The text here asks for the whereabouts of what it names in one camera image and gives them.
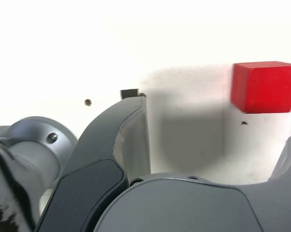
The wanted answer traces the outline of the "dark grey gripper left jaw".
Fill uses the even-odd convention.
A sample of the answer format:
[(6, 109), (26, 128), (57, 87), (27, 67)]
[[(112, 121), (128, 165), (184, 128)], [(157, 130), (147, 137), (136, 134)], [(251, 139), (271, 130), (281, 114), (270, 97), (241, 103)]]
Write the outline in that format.
[(93, 231), (106, 208), (130, 182), (150, 172), (146, 98), (126, 98), (84, 130), (37, 231)]

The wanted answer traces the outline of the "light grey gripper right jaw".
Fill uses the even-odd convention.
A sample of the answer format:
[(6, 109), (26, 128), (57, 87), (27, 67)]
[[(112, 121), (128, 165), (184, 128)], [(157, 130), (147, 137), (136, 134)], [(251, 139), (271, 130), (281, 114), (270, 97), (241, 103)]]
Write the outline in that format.
[(266, 182), (143, 181), (108, 206), (95, 231), (291, 232), (291, 137)]

